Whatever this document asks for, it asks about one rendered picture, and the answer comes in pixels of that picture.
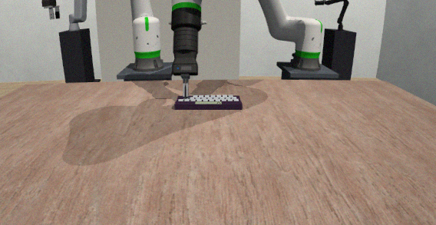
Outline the purple keyboard base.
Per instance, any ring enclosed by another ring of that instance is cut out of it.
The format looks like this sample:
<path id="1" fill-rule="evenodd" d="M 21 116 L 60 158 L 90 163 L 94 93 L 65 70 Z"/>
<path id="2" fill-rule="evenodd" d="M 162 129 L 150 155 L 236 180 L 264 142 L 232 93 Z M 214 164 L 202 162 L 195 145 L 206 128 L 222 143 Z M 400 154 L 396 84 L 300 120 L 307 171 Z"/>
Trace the purple keyboard base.
<path id="1" fill-rule="evenodd" d="M 188 98 L 178 96 L 175 110 L 242 110 L 243 104 L 239 96 L 210 96 L 194 95 Z"/>

